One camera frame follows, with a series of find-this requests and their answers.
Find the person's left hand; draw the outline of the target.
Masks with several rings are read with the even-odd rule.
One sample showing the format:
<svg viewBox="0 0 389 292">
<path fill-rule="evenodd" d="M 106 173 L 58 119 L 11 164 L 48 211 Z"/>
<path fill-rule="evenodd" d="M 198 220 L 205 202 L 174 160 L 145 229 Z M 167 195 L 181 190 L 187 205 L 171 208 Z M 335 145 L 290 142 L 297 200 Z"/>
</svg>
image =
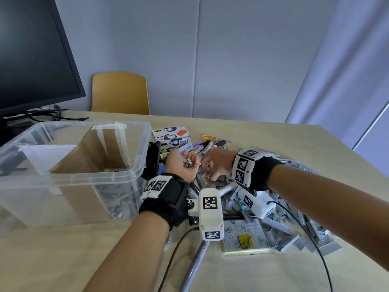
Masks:
<svg viewBox="0 0 389 292">
<path fill-rule="evenodd" d="M 178 149 L 169 153 L 166 160 L 166 173 L 175 174 L 181 177 L 184 181 L 191 183 L 195 180 L 197 172 L 198 169 L 184 167 L 182 153 L 180 153 Z"/>
</svg>

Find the person's right hand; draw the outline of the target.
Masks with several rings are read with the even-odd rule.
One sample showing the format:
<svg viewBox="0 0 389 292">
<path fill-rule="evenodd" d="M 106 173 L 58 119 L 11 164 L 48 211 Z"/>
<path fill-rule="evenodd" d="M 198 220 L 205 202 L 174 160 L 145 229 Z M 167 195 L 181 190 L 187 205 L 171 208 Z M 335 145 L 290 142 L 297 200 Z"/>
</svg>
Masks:
<svg viewBox="0 0 389 292">
<path fill-rule="evenodd" d="M 228 150 L 223 147 L 216 147 L 208 150 L 202 160 L 217 161 L 222 167 L 222 175 L 227 175 L 232 172 L 233 162 L 238 152 Z"/>
</svg>

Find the person's right forearm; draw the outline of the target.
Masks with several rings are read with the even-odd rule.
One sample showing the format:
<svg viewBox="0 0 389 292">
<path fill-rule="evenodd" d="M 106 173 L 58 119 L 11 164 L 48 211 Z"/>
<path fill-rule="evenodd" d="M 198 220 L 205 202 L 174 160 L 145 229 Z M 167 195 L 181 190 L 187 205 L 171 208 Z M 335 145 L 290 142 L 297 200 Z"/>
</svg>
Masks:
<svg viewBox="0 0 389 292">
<path fill-rule="evenodd" d="M 273 168 L 267 185 L 389 272 L 389 202 L 284 165 Z"/>
</svg>

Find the white tape dispenser box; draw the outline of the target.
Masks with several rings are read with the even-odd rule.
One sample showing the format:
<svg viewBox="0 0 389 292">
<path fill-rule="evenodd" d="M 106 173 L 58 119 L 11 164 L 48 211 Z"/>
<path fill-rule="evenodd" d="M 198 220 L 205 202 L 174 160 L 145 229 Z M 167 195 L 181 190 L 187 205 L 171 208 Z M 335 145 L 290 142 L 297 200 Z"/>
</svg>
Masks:
<svg viewBox="0 0 389 292">
<path fill-rule="evenodd" d="M 182 138 L 175 138 L 172 140 L 157 140 L 154 138 L 156 142 L 161 142 L 160 144 L 160 151 L 161 152 L 170 152 L 173 149 L 180 148 L 187 143 L 191 142 L 191 137 L 182 137 Z"/>
<path fill-rule="evenodd" d="M 170 141 L 177 138 L 190 137 L 190 132 L 185 126 L 162 128 L 152 130 L 155 141 Z"/>
</svg>

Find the black stapler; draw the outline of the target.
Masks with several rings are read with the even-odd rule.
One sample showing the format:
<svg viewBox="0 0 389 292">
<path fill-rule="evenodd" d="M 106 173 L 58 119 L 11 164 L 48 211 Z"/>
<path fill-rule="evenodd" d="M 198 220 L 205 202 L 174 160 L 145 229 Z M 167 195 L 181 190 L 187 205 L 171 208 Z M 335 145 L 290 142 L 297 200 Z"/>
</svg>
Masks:
<svg viewBox="0 0 389 292">
<path fill-rule="evenodd" d="M 158 176 L 161 153 L 161 142 L 149 142 L 145 159 L 145 168 L 141 177 L 147 181 Z"/>
</svg>

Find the black right wristband with markers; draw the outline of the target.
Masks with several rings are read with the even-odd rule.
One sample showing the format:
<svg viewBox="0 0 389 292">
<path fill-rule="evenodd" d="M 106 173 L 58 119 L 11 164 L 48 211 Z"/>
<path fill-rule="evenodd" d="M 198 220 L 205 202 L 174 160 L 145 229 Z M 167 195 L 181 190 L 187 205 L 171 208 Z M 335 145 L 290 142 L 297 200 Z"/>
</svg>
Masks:
<svg viewBox="0 0 389 292">
<path fill-rule="evenodd" d="M 284 165 L 269 151 L 250 148 L 240 150 L 232 163 L 231 176 L 249 192 L 270 190 L 268 179 L 273 169 Z"/>
</svg>

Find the black wristband with markers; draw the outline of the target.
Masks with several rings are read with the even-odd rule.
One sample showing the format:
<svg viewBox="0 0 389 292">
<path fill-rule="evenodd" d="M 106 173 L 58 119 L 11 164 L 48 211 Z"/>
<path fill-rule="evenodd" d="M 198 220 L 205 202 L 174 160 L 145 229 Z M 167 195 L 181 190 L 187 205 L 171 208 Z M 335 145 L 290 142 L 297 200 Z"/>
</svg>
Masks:
<svg viewBox="0 0 389 292">
<path fill-rule="evenodd" d="M 269 151 L 250 148 L 240 150 L 232 163 L 231 176 L 249 192 L 270 190 L 268 179 L 273 169 L 284 165 Z"/>
<path fill-rule="evenodd" d="M 172 173 L 163 173 L 153 177 L 140 199 L 139 214 L 152 212 L 168 223 L 169 230 L 178 227 L 190 216 L 187 200 L 190 183 Z"/>
</svg>

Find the black left wristband with markers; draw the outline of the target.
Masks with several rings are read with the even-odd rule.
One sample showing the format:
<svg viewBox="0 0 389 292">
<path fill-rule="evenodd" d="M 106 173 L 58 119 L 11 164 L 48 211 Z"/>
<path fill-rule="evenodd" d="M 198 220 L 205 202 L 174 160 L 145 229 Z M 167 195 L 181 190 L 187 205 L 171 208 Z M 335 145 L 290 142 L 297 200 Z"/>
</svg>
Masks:
<svg viewBox="0 0 389 292">
<path fill-rule="evenodd" d="M 178 227 L 190 216 L 187 200 L 190 183 L 172 173 L 163 173 L 153 177 L 140 199 L 139 214 L 152 212 L 168 223 L 169 230 Z"/>
</svg>

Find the pack of yellow sticky notes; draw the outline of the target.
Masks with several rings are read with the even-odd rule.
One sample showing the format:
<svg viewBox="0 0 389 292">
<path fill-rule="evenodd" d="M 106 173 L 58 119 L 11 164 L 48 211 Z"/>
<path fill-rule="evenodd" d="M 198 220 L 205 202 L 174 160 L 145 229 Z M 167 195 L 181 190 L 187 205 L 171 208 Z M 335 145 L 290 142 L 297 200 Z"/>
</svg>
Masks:
<svg viewBox="0 0 389 292">
<path fill-rule="evenodd" d="M 224 221 L 222 240 L 225 257 L 273 253 L 259 219 L 251 223 L 245 220 Z"/>
</svg>

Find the heap of staples in bin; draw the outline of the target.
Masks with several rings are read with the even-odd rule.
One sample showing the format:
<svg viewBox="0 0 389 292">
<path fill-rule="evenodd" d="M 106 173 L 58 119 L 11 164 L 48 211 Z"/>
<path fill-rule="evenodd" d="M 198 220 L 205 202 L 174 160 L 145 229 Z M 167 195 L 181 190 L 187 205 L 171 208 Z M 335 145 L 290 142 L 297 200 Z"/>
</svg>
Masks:
<svg viewBox="0 0 389 292">
<path fill-rule="evenodd" d="M 110 219 L 127 220 L 138 214 L 145 185 L 145 179 L 138 177 L 126 183 L 98 184 L 93 188 Z"/>
</svg>

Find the grey marker pen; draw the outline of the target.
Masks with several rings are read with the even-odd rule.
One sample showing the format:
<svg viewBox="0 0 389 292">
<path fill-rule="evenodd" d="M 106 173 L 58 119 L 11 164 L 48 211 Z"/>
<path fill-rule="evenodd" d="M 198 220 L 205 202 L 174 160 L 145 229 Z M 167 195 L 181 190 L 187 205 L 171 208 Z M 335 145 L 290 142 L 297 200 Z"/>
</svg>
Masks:
<svg viewBox="0 0 389 292">
<path fill-rule="evenodd" d="M 208 249 L 210 242 L 203 240 L 199 245 L 199 248 L 196 251 L 195 256 L 193 257 L 192 262 L 190 263 L 187 272 L 184 275 L 182 283 L 178 292 L 188 292 L 189 288 L 197 274 L 197 271 L 201 265 L 201 262 L 204 258 L 204 255 Z"/>
</svg>

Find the pile of silver staple strips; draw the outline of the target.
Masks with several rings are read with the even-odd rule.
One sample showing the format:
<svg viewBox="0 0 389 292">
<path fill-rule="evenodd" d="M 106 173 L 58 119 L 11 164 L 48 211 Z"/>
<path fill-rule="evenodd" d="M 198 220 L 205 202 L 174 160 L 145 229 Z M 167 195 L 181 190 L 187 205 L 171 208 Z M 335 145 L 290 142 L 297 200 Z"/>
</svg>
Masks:
<svg viewBox="0 0 389 292">
<path fill-rule="evenodd" d="M 301 162 L 276 156 L 284 166 L 315 173 Z M 227 180 L 234 182 L 231 173 L 226 176 Z M 223 220 L 245 220 L 251 223 L 258 218 L 239 199 L 240 188 L 244 187 L 239 186 L 235 191 L 221 197 Z M 266 191 L 274 200 L 276 208 L 269 216 L 259 220 L 269 245 L 275 248 L 275 252 L 285 252 L 290 246 L 295 245 L 299 250 L 307 248 L 312 253 L 326 256 L 342 248 L 328 229 L 306 216 L 276 192 L 271 189 Z"/>
</svg>

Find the brown cardboard divider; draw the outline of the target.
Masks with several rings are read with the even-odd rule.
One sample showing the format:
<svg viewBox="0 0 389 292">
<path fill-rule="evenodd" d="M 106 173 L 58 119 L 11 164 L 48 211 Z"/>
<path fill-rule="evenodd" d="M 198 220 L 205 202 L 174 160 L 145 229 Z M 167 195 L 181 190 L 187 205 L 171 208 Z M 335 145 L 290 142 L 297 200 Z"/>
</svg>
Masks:
<svg viewBox="0 0 389 292">
<path fill-rule="evenodd" d="M 129 170 L 120 155 L 114 130 L 104 130 L 108 155 L 97 132 L 91 128 L 82 140 L 61 161 L 54 165 L 50 174 L 108 173 L 114 170 Z M 92 185 L 61 186 L 61 193 L 75 211 L 81 223 L 95 223 L 109 220 Z"/>
</svg>

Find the clear plastic storage bin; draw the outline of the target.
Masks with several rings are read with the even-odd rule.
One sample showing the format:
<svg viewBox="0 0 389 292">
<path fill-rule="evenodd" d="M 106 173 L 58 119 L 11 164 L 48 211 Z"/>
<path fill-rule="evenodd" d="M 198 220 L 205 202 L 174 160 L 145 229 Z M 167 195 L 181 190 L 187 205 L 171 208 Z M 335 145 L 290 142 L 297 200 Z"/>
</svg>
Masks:
<svg viewBox="0 0 389 292">
<path fill-rule="evenodd" d="M 33 125 L 0 147 L 0 206 L 29 227 L 83 224 L 61 186 L 126 183 L 141 177 L 151 136 L 148 122 L 120 121 L 130 168 L 108 173 L 50 174 L 95 125 L 115 122 L 58 121 Z"/>
</svg>

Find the black monitor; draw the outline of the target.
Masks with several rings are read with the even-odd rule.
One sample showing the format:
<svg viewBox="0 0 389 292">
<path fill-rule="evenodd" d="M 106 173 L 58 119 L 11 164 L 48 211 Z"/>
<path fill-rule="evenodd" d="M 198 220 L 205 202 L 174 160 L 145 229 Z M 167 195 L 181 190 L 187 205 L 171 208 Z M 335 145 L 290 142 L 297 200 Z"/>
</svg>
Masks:
<svg viewBox="0 0 389 292">
<path fill-rule="evenodd" d="M 55 0 L 0 0 L 0 117 L 85 96 Z"/>
</svg>

